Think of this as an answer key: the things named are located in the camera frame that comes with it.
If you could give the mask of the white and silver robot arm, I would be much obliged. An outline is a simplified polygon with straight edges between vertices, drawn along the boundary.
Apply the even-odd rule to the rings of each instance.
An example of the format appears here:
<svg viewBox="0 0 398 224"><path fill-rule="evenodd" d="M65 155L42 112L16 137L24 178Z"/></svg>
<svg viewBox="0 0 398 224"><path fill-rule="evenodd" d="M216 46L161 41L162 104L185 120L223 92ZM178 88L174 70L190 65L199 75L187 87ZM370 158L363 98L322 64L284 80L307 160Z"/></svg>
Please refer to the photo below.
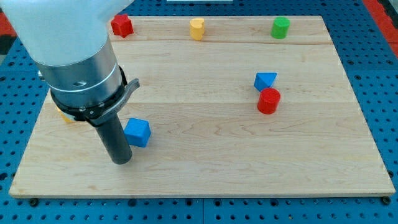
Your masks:
<svg viewBox="0 0 398 224"><path fill-rule="evenodd" d="M1 0L54 100L96 106L122 85L108 21L132 0Z"/></svg>

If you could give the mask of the yellow block behind arm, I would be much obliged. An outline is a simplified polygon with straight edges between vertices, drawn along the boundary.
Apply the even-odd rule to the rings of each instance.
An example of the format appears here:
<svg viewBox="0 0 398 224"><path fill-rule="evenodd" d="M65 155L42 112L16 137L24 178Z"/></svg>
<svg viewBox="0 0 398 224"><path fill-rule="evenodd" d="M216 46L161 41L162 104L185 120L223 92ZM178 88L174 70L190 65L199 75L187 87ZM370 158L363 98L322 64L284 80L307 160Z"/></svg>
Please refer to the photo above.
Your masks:
<svg viewBox="0 0 398 224"><path fill-rule="evenodd" d="M64 113L60 108L56 107L60 117L64 120L66 123L73 123L75 122L75 119L73 118L72 115Z"/></svg>

